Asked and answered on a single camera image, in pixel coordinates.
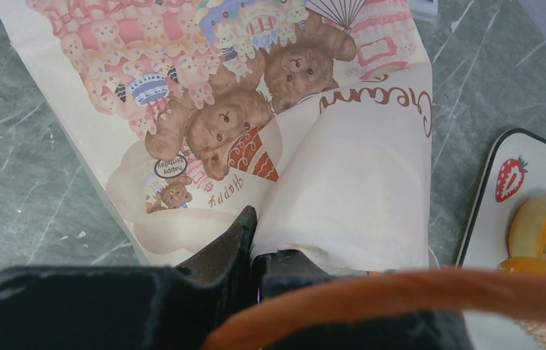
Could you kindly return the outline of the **orange fake donut bread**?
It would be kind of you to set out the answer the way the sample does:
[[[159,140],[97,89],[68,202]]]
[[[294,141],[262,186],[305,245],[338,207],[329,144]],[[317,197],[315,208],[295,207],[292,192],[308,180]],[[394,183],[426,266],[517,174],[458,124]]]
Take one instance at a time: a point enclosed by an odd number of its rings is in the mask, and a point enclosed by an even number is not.
[[[546,260],[546,196],[526,201],[515,214],[507,237],[511,257]]]

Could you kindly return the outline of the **strawberry print white tray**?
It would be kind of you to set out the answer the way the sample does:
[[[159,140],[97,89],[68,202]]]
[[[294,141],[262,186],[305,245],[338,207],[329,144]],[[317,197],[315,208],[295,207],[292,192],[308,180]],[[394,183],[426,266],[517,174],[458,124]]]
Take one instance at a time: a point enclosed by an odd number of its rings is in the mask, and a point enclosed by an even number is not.
[[[494,270],[511,258],[513,218],[538,196],[546,196],[546,140],[524,129],[508,131],[490,152],[457,263]]]

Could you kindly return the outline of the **beige paper gift bag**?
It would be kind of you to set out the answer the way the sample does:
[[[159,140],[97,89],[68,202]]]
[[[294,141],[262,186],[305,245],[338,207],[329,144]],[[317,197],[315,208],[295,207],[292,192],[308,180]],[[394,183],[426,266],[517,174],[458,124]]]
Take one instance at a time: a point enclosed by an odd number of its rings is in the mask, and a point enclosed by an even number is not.
[[[12,46],[144,264],[245,207],[287,288],[425,268],[432,70],[406,1],[0,1]]]

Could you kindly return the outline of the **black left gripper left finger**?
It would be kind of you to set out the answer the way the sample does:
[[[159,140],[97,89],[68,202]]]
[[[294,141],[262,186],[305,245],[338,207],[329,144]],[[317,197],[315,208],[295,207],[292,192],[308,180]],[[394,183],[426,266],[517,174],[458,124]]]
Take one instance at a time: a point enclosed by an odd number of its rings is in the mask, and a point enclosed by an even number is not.
[[[247,206],[174,267],[16,266],[0,271],[0,349],[199,349],[248,307]]]

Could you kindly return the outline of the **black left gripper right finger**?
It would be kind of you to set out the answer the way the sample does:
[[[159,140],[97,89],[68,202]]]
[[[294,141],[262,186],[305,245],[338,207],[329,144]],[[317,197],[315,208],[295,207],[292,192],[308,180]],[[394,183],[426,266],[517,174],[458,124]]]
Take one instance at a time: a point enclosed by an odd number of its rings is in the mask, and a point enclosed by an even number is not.
[[[328,273],[298,250],[263,254],[252,263],[252,284],[260,300],[336,279],[363,276],[362,271]],[[472,349],[459,312],[413,311],[350,324],[325,324],[295,332],[271,349]]]

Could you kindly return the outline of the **orange fake bread bun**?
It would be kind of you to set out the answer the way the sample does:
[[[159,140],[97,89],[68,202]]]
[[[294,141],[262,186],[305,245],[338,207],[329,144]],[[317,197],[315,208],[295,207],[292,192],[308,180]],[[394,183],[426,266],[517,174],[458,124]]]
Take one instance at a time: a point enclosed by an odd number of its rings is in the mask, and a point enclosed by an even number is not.
[[[499,263],[499,270],[546,275],[546,260],[535,257],[511,257]]]

